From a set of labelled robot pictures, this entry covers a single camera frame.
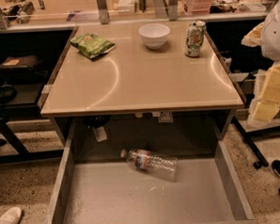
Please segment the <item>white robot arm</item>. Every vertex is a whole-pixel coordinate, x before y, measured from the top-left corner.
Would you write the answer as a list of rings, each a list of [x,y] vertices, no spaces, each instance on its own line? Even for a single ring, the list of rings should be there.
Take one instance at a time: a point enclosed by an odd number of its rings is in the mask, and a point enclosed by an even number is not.
[[[260,88],[255,89],[256,95],[249,110],[253,120],[271,122],[280,110],[280,0],[265,21],[243,37],[241,44],[248,47],[259,45],[262,55],[272,60]]]

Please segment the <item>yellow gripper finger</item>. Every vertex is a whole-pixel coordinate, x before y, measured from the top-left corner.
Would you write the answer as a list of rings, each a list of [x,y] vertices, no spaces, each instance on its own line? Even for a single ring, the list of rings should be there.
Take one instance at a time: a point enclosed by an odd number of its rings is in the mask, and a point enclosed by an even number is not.
[[[261,33],[263,30],[263,22],[256,25],[247,35],[245,35],[241,44],[248,47],[256,47],[261,45]]]
[[[271,122],[280,110],[280,62],[274,62],[264,78],[264,85],[257,97],[253,119]]]

